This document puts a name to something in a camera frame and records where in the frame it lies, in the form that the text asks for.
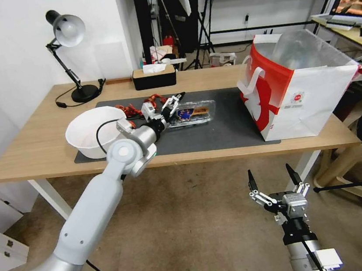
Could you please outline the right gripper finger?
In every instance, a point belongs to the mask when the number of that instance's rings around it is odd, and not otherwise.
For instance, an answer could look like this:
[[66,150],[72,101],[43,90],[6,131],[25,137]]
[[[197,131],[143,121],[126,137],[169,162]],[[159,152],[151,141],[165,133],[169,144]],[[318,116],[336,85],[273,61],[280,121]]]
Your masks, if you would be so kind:
[[293,192],[296,194],[301,194],[303,197],[306,197],[310,189],[310,184],[307,182],[304,183],[301,180],[299,174],[288,163],[286,163],[285,165],[290,179],[292,180],[292,183],[294,185]]
[[248,169],[248,186],[250,189],[249,196],[257,204],[272,207],[274,205],[273,198],[258,190],[256,181],[251,170]]

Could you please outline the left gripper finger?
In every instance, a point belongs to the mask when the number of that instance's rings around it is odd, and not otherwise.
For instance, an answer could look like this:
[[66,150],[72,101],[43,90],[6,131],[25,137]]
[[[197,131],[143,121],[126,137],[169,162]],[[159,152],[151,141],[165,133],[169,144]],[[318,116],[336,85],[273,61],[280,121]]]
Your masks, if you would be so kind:
[[162,106],[162,112],[165,109],[168,109],[169,111],[176,110],[179,105],[179,102],[181,101],[181,99],[183,99],[185,94],[186,94],[185,92],[182,92],[169,97]]
[[178,108],[178,104],[172,104],[165,107],[167,122],[171,122]]

